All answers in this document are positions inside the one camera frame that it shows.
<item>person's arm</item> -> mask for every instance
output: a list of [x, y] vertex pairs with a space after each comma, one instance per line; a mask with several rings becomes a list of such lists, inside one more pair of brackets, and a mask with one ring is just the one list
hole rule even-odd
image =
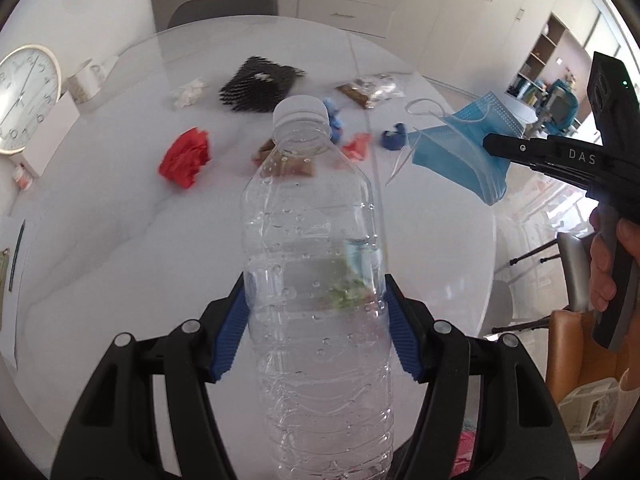
[[[597, 210], [591, 215], [591, 223], [598, 228]], [[640, 226], [621, 220], [618, 223], [618, 238], [640, 264]], [[604, 312], [609, 306], [609, 301], [616, 295], [616, 283], [609, 276], [613, 257], [599, 235], [591, 245], [591, 257], [591, 304], [596, 310]], [[620, 396], [614, 417], [614, 438], [622, 430], [640, 398], [640, 308], [636, 309], [626, 341], [629, 348], [629, 369], [620, 381]]]

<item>screw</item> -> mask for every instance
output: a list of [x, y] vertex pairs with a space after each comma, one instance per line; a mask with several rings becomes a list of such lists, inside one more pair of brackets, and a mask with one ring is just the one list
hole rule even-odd
[[182, 331], [185, 334], [195, 334], [200, 330], [200, 322], [197, 319], [190, 319], [182, 324]]
[[516, 348], [520, 344], [520, 340], [513, 334], [503, 335], [502, 342], [510, 348]]
[[446, 321], [436, 321], [433, 324], [433, 329], [438, 334], [448, 334], [448, 333], [451, 332], [451, 325], [449, 323], [447, 323]]
[[121, 347], [121, 348], [122, 348], [123, 346], [126, 346], [126, 345], [128, 345], [129, 343], [131, 343], [131, 339], [132, 339], [131, 334], [128, 334], [128, 333], [126, 333], [126, 332], [123, 332], [122, 334], [118, 334], [118, 335], [115, 337], [115, 339], [113, 340], [113, 343], [114, 343], [116, 346], [119, 346], [119, 347]]

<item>bottle neck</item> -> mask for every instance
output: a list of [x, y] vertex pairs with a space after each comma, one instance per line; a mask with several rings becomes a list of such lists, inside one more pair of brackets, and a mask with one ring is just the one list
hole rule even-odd
[[292, 156], [313, 155], [331, 141], [331, 128], [322, 121], [293, 120], [273, 131], [273, 141], [280, 153]]

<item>clear plastic water bottle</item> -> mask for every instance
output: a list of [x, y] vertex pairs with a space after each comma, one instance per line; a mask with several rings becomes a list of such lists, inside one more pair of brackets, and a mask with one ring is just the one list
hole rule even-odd
[[371, 185], [331, 142], [322, 101], [273, 113], [246, 187], [244, 283], [282, 480], [382, 480], [392, 458], [391, 339]]

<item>black handle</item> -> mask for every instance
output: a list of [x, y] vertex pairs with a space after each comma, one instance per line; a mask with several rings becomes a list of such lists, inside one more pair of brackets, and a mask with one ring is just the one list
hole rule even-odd
[[614, 257], [611, 277], [616, 282], [617, 291], [606, 311], [596, 313], [598, 322], [593, 329], [593, 339], [600, 346], [619, 352], [636, 309], [640, 273], [635, 258], [627, 252], [616, 235], [619, 213], [603, 203], [598, 206], [598, 212], [600, 235]]

